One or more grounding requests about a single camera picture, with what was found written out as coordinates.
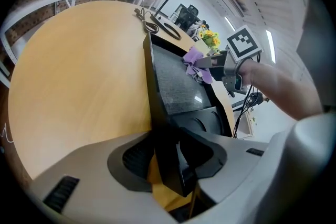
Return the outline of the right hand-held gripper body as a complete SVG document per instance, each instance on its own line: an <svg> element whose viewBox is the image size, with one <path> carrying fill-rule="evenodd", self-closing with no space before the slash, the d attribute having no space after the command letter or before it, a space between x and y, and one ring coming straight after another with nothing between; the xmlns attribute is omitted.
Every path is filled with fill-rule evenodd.
<svg viewBox="0 0 336 224"><path fill-rule="evenodd" d="M263 49L257 38L246 25L238 28L226 39L226 60L223 67L223 85L231 96L235 93L246 94L244 79L239 74L243 62L247 59L260 59Z"/></svg>

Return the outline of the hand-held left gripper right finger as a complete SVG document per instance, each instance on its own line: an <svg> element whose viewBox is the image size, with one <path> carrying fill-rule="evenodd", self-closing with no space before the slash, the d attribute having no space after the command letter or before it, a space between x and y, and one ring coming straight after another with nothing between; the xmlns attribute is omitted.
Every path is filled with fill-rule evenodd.
<svg viewBox="0 0 336 224"><path fill-rule="evenodd" d="M181 128L180 149L196 178L216 175L227 161L227 152L220 145L207 140L199 133Z"/></svg>

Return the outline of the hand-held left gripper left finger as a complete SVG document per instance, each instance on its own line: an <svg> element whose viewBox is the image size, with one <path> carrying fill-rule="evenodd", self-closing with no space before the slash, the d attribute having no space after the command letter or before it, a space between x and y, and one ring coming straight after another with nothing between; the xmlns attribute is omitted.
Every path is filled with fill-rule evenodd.
<svg viewBox="0 0 336 224"><path fill-rule="evenodd" d="M107 160L112 177L130 191L151 192L147 176L154 144L149 135L142 135L114 149Z"/></svg>

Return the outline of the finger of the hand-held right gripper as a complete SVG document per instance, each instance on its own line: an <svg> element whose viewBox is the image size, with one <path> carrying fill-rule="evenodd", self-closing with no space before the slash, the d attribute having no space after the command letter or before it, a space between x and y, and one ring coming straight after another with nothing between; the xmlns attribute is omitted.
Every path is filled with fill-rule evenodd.
<svg viewBox="0 0 336 224"><path fill-rule="evenodd" d="M195 67L197 68L215 68L215 67L224 67L226 63L228 51L224 50L218 54L208 56L195 61Z"/></svg>
<svg viewBox="0 0 336 224"><path fill-rule="evenodd" d="M222 77L225 75L224 74L224 67L212 67L209 69L211 76L214 78L216 81L222 81Z"/></svg>

